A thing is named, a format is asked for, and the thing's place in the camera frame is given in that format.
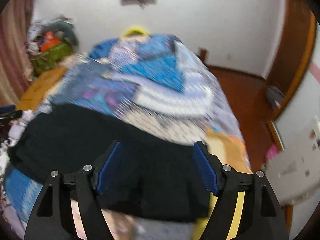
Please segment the black pants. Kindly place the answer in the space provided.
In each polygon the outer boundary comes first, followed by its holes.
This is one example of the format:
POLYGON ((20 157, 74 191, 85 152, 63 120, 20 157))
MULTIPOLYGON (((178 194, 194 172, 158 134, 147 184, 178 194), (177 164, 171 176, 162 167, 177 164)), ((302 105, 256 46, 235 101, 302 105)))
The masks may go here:
POLYGON ((103 209, 173 222, 209 213, 209 192, 191 146, 76 105, 59 105, 31 120, 9 157, 39 183, 52 171, 69 174, 91 165, 103 209))

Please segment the yellow orange fleece blanket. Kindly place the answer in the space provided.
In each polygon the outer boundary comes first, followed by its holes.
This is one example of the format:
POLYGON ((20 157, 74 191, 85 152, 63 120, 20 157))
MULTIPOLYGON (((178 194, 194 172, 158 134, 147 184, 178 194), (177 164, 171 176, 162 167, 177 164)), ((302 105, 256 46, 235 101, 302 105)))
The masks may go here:
MULTIPOLYGON (((222 164, 228 164, 238 172, 252 173, 247 164, 246 145, 239 137, 207 128, 206 143, 209 153, 216 155, 222 164)), ((238 193, 237 204, 227 239, 236 237, 240 225, 244 199, 245 193, 238 193)))

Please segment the wooden headboard panel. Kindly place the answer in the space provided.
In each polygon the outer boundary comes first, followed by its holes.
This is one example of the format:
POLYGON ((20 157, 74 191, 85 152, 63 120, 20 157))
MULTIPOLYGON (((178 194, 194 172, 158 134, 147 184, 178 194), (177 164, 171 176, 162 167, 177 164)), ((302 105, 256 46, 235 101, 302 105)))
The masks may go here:
POLYGON ((37 109, 47 91, 63 77, 67 70, 67 67, 60 66, 43 72, 22 95, 17 109, 22 111, 37 109))

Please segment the striped pink curtain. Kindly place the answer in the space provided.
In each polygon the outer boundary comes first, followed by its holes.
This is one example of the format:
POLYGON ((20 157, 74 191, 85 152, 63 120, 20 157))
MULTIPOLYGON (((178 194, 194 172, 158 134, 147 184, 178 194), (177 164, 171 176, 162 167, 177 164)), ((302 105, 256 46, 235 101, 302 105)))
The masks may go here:
POLYGON ((1 12, 1 105, 15 105, 30 86, 33 66, 25 43, 34 0, 9 0, 1 12))

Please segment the blue patchwork bedspread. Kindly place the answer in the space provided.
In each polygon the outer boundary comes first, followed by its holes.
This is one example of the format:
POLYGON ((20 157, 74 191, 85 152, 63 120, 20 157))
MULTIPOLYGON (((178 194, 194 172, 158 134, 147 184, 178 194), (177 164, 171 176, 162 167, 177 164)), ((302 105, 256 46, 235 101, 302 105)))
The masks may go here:
MULTIPOLYGON (((116 108, 115 115, 121 120, 150 132, 152 135, 172 142, 191 143, 196 139, 206 139, 206 129, 212 128, 219 132, 239 137, 243 140, 239 123, 234 116, 227 98, 220 87, 217 78, 201 63, 194 53, 189 51, 180 41, 175 41, 177 49, 177 65, 185 75, 186 81, 182 92, 166 88, 146 77, 129 74, 103 74, 107 81, 128 81, 137 85, 132 99, 123 99, 116 108), (196 106, 200 113, 195 117, 196 106)), ((71 70, 76 64, 89 63, 85 56, 70 57, 65 63, 71 70)), ((12 132, 10 146, 14 146, 24 131, 26 125, 39 113, 49 113, 53 103, 49 100, 62 95, 62 88, 67 84, 66 74, 47 91, 42 102, 34 111, 29 109, 23 115, 12 132)), ((18 239, 23 239, 28 216, 32 210, 37 195, 42 186, 27 178, 17 169, 9 172, 9 146, 1 146, 1 175, 4 175, 6 164, 7 175, 5 189, 2 190, 1 211, 4 226, 9 233, 18 239)), ((152 222, 151 220, 120 215, 111 211, 103 211, 107 222, 111 222, 111 232, 115 239, 169 239, 174 234, 180 239, 199 239, 208 218, 199 219, 195 224, 175 224, 173 222, 152 222)))

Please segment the green bag with clutter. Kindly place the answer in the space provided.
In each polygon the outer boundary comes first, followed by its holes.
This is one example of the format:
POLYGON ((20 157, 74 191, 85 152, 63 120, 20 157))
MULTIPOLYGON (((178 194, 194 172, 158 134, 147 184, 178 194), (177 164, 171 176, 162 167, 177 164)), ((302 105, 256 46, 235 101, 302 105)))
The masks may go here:
POLYGON ((61 15, 32 23, 25 46, 35 77, 54 68, 79 46, 73 19, 61 15))

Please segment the yellow pillow behind bed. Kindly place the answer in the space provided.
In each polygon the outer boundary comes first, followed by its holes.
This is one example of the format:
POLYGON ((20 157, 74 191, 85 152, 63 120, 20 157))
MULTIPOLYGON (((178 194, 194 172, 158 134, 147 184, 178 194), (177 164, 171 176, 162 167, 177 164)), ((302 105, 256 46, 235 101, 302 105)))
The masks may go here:
POLYGON ((123 37, 131 37, 131 36, 149 36, 150 33, 137 25, 131 26, 129 28, 127 28, 124 33, 123 33, 123 37))

